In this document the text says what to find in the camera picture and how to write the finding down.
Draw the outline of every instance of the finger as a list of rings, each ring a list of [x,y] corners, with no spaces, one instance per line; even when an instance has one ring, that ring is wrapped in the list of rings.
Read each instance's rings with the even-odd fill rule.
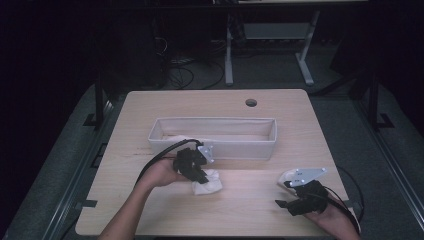
[[[180,182],[188,181],[188,179],[184,177],[183,175],[177,173],[177,181],[180,181]]]
[[[309,220],[312,220],[312,221],[316,220],[319,217],[319,215],[317,213],[314,213],[314,212],[305,213],[305,214],[303,214],[303,216],[306,217]]]
[[[176,154],[173,154],[173,153],[167,153],[167,154],[163,155],[163,157],[162,157],[162,158],[175,158],[176,156],[177,156]]]

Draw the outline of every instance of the white towel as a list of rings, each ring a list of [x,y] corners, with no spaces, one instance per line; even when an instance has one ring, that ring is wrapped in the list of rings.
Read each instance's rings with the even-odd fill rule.
[[[222,189],[222,183],[219,179],[218,171],[214,169],[206,169],[204,171],[207,174],[206,178],[209,180],[209,182],[204,184],[193,182],[192,187],[194,195],[211,194]]]

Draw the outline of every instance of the white tray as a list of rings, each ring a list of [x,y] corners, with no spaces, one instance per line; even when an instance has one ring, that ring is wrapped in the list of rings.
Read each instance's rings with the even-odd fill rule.
[[[277,140],[273,118],[158,118],[149,142],[156,155],[184,139],[197,139],[213,146],[213,159],[268,160]],[[186,144],[172,151],[190,147]]]

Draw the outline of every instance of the human hand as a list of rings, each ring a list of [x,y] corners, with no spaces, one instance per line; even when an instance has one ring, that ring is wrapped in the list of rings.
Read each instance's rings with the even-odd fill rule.
[[[137,183],[148,188],[162,187],[176,181],[187,180],[183,175],[174,171],[172,165],[174,158],[163,158],[147,169],[143,177]]]
[[[334,198],[331,194],[329,194],[328,197],[342,204],[340,200]],[[360,239],[349,218],[332,204],[328,204],[327,208],[322,213],[311,212],[304,214],[304,216],[337,239]]]

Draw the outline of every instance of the table top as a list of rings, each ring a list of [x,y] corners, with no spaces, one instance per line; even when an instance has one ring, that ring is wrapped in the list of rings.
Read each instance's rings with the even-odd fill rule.
[[[246,105],[255,99],[257,106]],[[278,137],[269,160],[216,160],[223,189],[195,196],[191,182],[156,188],[147,200],[137,235],[152,236],[322,236],[303,216],[291,216],[274,202],[292,201],[277,186],[285,171],[322,168],[318,180],[347,194],[330,150],[303,90],[143,91],[128,94],[76,225],[81,235],[99,235],[129,196],[143,166],[154,157],[148,135],[159,117],[275,118]]]

